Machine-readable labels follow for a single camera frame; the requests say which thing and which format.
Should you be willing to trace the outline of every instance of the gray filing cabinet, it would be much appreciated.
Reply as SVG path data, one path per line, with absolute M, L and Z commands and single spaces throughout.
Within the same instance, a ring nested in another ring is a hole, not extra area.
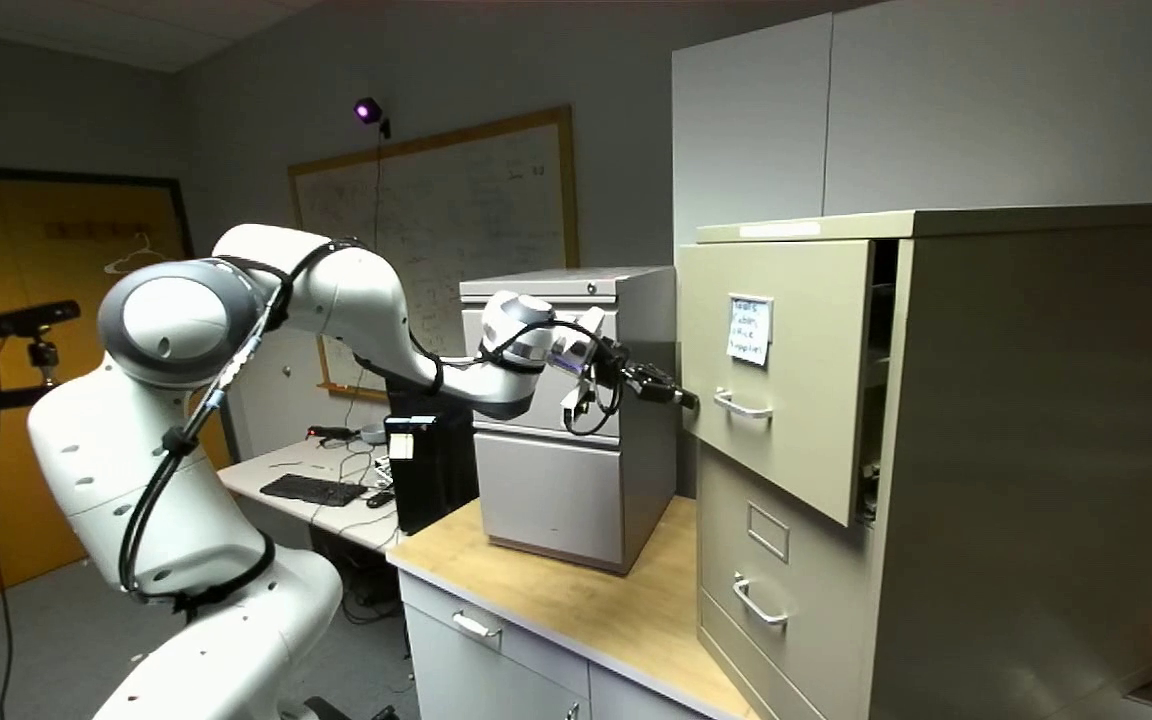
M 701 641 L 770 715 L 1139 715 L 1152 208 L 681 251 Z
M 557 268 L 466 282 L 466 342 L 479 345 L 494 292 L 541 297 L 557 315 L 603 312 L 603 338 L 637 360 L 676 372 L 673 268 Z M 572 372 L 550 370 L 515 420 L 478 416 L 478 475 L 486 529 L 495 543 L 627 574 L 676 494 L 681 423 L 667 403 L 623 392 L 591 435 L 564 427 Z

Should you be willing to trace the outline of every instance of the whiteboard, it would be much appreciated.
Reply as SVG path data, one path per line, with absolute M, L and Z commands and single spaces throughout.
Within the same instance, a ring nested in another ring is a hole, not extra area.
M 428 353 L 466 357 L 461 282 L 577 268 L 572 109 L 546 109 L 357 158 L 292 166 L 298 222 L 386 258 Z M 386 400 L 386 379 L 319 338 L 324 387 Z

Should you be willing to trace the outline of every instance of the drawer handle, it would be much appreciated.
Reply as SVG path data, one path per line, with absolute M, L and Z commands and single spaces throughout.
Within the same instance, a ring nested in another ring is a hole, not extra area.
M 790 612 L 764 612 L 764 610 L 747 595 L 747 584 L 751 584 L 751 580 L 735 574 L 735 584 L 733 584 L 735 601 L 740 601 L 760 623 L 770 623 L 772 633 L 786 633 L 786 629 L 790 629 Z
M 479 646 L 489 646 L 489 650 L 501 650 L 501 629 L 489 629 L 489 623 L 479 623 L 479 619 L 471 619 L 471 617 L 466 617 L 466 612 L 452 612 L 452 623 L 457 623 L 466 638 L 471 638 L 471 641 L 479 641 Z
M 712 400 L 718 400 L 730 416 L 740 416 L 740 420 L 751 420 L 751 423 L 772 423 L 772 409 L 740 403 L 733 387 L 718 387 Z

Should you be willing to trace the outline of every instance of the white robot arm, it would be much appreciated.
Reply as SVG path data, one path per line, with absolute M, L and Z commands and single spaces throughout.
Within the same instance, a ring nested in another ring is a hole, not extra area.
M 361 363 L 489 416 L 523 411 L 546 363 L 564 353 L 590 357 L 600 384 L 681 392 L 515 292 L 489 299 L 478 357 L 440 360 L 411 342 L 388 261 L 298 227 L 239 223 L 211 261 L 123 277 L 101 304 L 105 363 L 29 416 L 49 489 L 101 575 L 192 619 L 135 666 L 101 715 L 280 715 L 276 681 L 337 612 L 334 566 L 258 532 L 192 447 L 276 326 L 337 338 Z

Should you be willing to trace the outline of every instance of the ceiling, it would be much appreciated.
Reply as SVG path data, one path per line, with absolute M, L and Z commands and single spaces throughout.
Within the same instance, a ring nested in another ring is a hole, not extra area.
M 182 72 L 316 0 L 0 0 L 0 39 Z

